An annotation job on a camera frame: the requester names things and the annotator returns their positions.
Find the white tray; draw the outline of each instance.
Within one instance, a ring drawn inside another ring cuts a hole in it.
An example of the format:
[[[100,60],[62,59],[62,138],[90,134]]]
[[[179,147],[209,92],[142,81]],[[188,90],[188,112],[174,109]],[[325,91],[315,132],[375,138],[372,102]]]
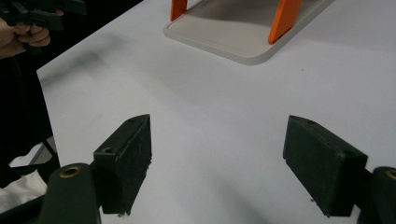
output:
[[[277,0],[203,0],[163,27],[165,36],[246,65],[264,63],[334,0],[303,0],[294,26],[267,38]]]

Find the orange object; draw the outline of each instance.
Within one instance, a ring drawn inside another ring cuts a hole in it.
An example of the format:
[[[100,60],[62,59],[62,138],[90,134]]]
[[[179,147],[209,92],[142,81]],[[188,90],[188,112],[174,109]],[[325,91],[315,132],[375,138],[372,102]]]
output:
[[[270,45],[275,44],[294,25],[300,4],[301,0],[279,0],[271,32],[268,35]]]
[[[171,21],[187,11],[187,0],[172,0]]]

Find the white table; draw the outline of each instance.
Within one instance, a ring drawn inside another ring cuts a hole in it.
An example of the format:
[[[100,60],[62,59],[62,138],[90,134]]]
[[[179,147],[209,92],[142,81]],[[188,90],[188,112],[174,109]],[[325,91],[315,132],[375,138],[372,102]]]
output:
[[[38,70],[62,165],[151,116],[153,160],[130,217],[103,223],[356,223],[322,215],[282,159],[289,115],[396,166],[396,1],[336,0],[269,61],[246,66],[163,35],[145,0]]]

